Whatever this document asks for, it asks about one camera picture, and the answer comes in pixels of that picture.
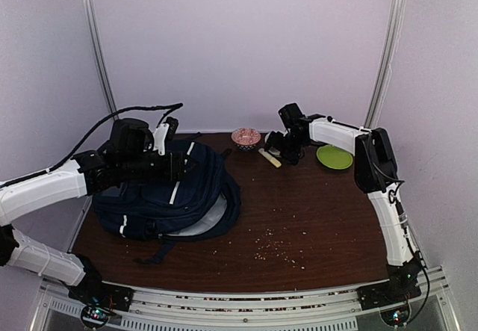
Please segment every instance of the backpack strap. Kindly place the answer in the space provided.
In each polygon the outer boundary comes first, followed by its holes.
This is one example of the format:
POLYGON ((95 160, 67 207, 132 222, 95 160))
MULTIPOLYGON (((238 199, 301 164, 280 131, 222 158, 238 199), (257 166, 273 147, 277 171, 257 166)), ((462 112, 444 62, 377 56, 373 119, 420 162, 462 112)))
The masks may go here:
POLYGON ((201 132, 197 132, 193 135, 190 135, 189 137, 186 137, 186 138, 183 138, 182 140, 189 140, 189 141, 193 141, 193 140, 196 140, 197 138, 199 137, 202 137, 202 133, 201 132))
POLYGON ((163 240, 161 242, 161 248, 159 251, 150 259, 135 259, 134 262, 140 265, 153 265, 153 264, 160 264, 164 257, 171 251, 174 246, 177 244, 176 241, 173 240, 163 240))
POLYGON ((228 148, 226 149, 224 152, 221 153, 223 159, 225 160, 227 157, 229 157, 229 155, 232 153, 232 149, 231 148, 228 148))

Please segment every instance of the cable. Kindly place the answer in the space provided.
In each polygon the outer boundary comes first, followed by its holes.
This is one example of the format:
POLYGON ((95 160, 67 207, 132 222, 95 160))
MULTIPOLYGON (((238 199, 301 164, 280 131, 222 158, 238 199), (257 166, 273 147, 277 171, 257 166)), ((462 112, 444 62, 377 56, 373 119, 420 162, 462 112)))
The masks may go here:
POLYGON ((159 120, 158 124, 156 125, 156 128, 159 127, 160 124, 162 124, 164 118, 166 118, 167 116, 169 116, 172 112, 174 112, 176 109, 180 109, 180 107, 182 107, 182 103, 178 103, 177 105, 181 105, 179 107, 174 107, 174 108, 171 108, 169 111, 165 112, 163 114, 163 116, 161 117, 161 119, 159 120))
POLYGON ((166 112, 163 117, 165 117, 166 115, 168 115, 169 113, 171 113, 172 111, 175 111, 177 109, 180 109, 180 107, 182 107, 183 104, 182 103, 176 103, 175 105, 155 105, 155 106, 152 106, 152 107, 141 107, 141 106, 134 106, 134 107, 126 107, 126 108, 122 108, 122 109, 119 109, 118 111, 116 112, 113 112, 113 113, 110 113, 109 115, 107 115, 106 117, 103 117, 101 118, 84 136, 83 138, 75 145, 75 147, 72 149, 72 151, 70 153, 68 153, 63 159, 61 159, 58 163, 56 163, 53 167, 49 168, 49 169, 46 169, 46 170, 41 170, 39 172, 36 172, 36 173, 32 173, 32 174, 28 174, 27 176, 22 176, 20 178, 17 178, 17 179, 12 179, 12 180, 9 180, 8 182, 5 182, 2 186, 0 186, 0 189, 2 188, 5 188, 5 187, 9 187, 11 185, 14 185, 14 184, 18 184, 20 182, 24 182, 25 180, 29 180, 29 179, 32 179, 32 178, 35 178, 37 176, 42 176, 42 175, 45 175, 45 174, 48 174, 56 169, 58 169, 59 167, 61 167, 63 164, 65 164, 74 154, 75 152, 81 147, 81 145, 85 142, 86 139, 88 139, 89 136, 91 136, 91 134, 97 130, 98 127, 100 127, 101 124, 105 123, 107 120, 109 120, 110 118, 112 117, 115 117, 117 116, 118 114, 122 114, 122 113, 125 113, 125 112, 129 112, 129 111, 161 111, 161 110, 164 110, 164 109, 167 109, 168 112, 166 112))
POLYGON ((402 179, 395 179, 395 178, 392 178, 391 176, 386 175, 385 173, 382 172, 382 170, 375 163, 372 163, 372 165, 376 169, 377 172, 382 174, 382 176, 387 178, 389 181, 394 182, 394 183, 402 183, 402 184, 405 182, 402 179))
POLYGON ((425 304, 428 300, 428 296, 430 295, 430 279, 428 277, 428 273, 426 272, 426 269, 425 267, 422 265, 421 267, 421 270, 423 271, 423 274, 425 275, 425 279, 426 279, 426 284, 427 284, 427 290, 426 290, 426 296, 425 296, 425 300, 423 300, 423 303, 421 304, 421 307, 418 309, 417 313, 413 316, 413 318, 408 321, 406 324, 409 325, 413 322, 413 320, 415 318, 417 318, 417 316, 421 313, 421 311, 423 310, 423 308, 425 307, 425 304))

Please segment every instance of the white wall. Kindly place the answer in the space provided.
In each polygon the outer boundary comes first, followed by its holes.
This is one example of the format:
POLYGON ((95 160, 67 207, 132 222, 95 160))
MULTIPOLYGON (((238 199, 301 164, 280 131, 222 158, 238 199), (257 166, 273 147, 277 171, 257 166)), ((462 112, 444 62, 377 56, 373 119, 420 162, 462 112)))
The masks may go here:
MULTIPOLYGON (((81 0, 0 0, 0 180, 52 165, 106 113, 81 0)), ((65 250, 83 204, 62 202, 13 225, 65 250)), ((39 284, 0 267, 0 329, 25 330, 39 284)))
POLYGON ((478 303, 478 0, 408 0, 379 124, 406 180, 429 263, 443 265, 466 330, 478 303))
POLYGON ((294 101, 363 123, 391 0, 94 3, 118 106, 184 102, 182 131, 217 132, 280 128, 294 101))

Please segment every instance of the white backdrop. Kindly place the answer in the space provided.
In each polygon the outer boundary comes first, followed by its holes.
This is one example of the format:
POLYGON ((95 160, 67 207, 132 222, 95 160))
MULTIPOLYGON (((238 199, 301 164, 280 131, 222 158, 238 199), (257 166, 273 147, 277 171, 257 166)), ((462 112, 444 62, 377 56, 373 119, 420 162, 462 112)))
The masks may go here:
POLYGON ((191 132, 276 129, 289 102, 362 124, 390 3, 94 0, 118 107, 184 102, 191 132))

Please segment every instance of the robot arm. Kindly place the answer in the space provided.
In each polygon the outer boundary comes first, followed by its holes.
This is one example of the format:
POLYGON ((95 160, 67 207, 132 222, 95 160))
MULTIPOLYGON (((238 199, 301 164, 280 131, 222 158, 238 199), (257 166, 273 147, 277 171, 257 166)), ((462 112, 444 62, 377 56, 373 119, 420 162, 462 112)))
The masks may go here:
POLYGON ((281 108, 279 115, 287 131, 271 132, 264 149, 277 149, 291 164, 297 164, 302 148, 313 143, 332 144, 355 156, 355 181, 379 219, 390 277, 382 288, 358 290, 362 308, 420 295, 416 280, 422 266, 401 204, 399 187, 403 181, 397 177, 397 162, 386 130, 348 126, 319 114, 306 117, 295 103, 281 108))
POLYGON ((185 153, 166 150, 165 142, 173 139, 177 126, 178 121, 168 117, 151 133, 144 121, 116 120, 110 139, 98 150, 74 155, 55 170, 0 183, 0 266, 22 267, 58 279, 86 304, 103 300, 101 275, 87 258, 41 244, 11 223, 39 208, 93 195, 124 181, 181 180, 195 163, 185 153))

